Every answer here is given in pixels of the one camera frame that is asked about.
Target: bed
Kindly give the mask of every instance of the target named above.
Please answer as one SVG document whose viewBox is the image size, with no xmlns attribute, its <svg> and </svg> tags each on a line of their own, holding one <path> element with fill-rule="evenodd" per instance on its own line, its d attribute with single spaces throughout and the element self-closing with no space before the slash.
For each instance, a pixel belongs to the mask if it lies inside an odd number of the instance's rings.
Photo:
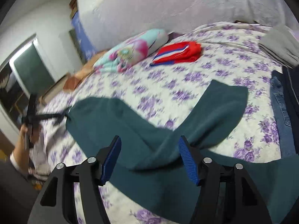
<svg viewBox="0 0 299 224">
<path fill-rule="evenodd" d="M 217 22 L 202 25 L 170 43 L 197 41 L 202 56 L 192 63 L 150 67 L 153 55 L 124 73 L 93 73 L 72 93 L 60 92 L 44 108 L 58 112 L 86 97 L 117 97 L 155 126 L 177 128 L 196 105 L 212 79 L 246 86 L 249 97 L 238 126 L 211 150 L 250 162 L 281 158 L 279 137 L 270 102 L 271 71 L 281 67 L 258 48 L 271 27 Z M 80 164 L 86 156 L 65 128 L 43 122 L 44 151 L 50 169 L 60 162 Z M 99 187 L 111 223 L 172 223 L 143 209 L 109 182 Z M 80 187 L 74 186 L 78 222 L 85 223 Z"/>
</svg>

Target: white sleeve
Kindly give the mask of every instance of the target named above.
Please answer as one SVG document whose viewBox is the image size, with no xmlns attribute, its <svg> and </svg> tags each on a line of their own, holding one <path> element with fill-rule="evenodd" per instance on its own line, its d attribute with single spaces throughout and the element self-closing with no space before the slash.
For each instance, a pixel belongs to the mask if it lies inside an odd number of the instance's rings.
<svg viewBox="0 0 299 224">
<path fill-rule="evenodd" d="M 17 161 L 15 160 L 15 157 L 13 156 L 13 152 L 11 153 L 10 155 L 10 161 L 11 161 L 11 164 L 14 166 L 14 168 L 20 172 L 22 175 L 24 176 L 27 176 L 28 173 L 24 172 L 18 165 Z"/>
</svg>

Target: gray cloth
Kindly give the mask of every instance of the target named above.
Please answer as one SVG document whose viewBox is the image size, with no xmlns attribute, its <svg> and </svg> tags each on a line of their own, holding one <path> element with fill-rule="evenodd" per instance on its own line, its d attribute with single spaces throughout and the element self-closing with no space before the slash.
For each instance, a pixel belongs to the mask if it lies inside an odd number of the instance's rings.
<svg viewBox="0 0 299 224">
<path fill-rule="evenodd" d="M 272 28 L 261 38 L 259 47 L 283 66 L 294 68 L 299 65 L 299 43 L 285 25 Z"/>
</svg>

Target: hand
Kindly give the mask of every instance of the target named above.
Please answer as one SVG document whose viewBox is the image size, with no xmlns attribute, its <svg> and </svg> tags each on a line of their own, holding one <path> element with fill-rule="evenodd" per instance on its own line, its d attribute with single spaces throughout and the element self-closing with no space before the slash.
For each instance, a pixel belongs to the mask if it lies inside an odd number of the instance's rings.
<svg viewBox="0 0 299 224">
<path fill-rule="evenodd" d="M 39 124 L 38 127 L 34 127 L 32 135 L 30 135 L 30 141 L 32 143 L 36 143 L 39 140 L 39 132 L 41 131 L 41 125 Z M 25 142 L 25 133 L 28 132 L 28 128 L 25 125 L 21 126 L 20 130 L 20 137 L 19 139 L 22 140 L 22 142 Z"/>
</svg>

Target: blue jeans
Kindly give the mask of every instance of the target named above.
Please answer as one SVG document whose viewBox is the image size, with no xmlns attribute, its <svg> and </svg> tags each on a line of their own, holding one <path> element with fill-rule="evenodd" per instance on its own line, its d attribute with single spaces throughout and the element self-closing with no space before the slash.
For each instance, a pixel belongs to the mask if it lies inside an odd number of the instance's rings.
<svg viewBox="0 0 299 224">
<path fill-rule="evenodd" d="M 281 81 L 282 74 L 278 71 L 273 71 L 270 85 L 270 98 L 278 129 L 280 153 L 281 157 L 284 158 L 295 155 L 296 152 L 291 121 L 286 110 Z"/>
</svg>

